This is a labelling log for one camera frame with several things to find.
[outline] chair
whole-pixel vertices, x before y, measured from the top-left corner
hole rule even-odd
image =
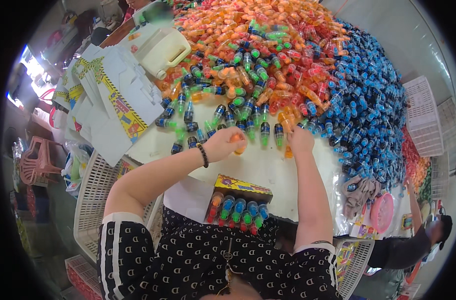
[[[29,158],[35,152],[36,145],[39,144],[38,157]],[[50,144],[62,146],[55,141],[46,140],[39,136],[33,136],[28,151],[21,155],[20,159],[20,178],[27,185],[33,185],[37,177],[46,174],[61,174],[62,169],[51,164]]]

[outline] beaded bracelet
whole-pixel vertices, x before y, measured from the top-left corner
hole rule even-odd
[[[204,161],[203,167],[207,168],[208,167],[208,157],[207,157],[207,153],[205,152],[205,149],[203,148],[203,145],[201,145],[199,142],[197,142],[196,147],[198,147],[198,149],[200,149],[201,155],[203,155],[203,161]]]

